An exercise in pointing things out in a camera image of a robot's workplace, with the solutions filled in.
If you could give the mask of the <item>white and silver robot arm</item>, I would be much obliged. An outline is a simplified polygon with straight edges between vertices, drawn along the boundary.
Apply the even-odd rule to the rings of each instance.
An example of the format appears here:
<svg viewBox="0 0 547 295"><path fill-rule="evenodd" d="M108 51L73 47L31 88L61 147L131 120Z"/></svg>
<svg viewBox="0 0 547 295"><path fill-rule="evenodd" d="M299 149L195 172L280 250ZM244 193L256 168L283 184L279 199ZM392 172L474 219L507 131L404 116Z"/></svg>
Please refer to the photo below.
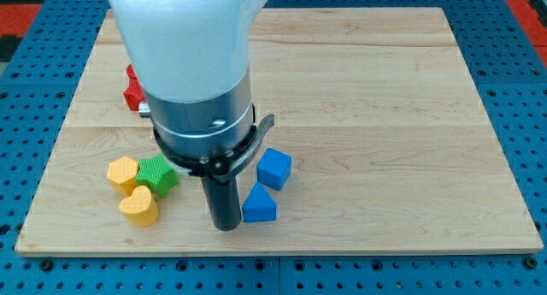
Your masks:
<svg viewBox="0 0 547 295"><path fill-rule="evenodd" d="M254 125L248 32L268 0L109 0L166 158L197 176L236 174Z"/></svg>

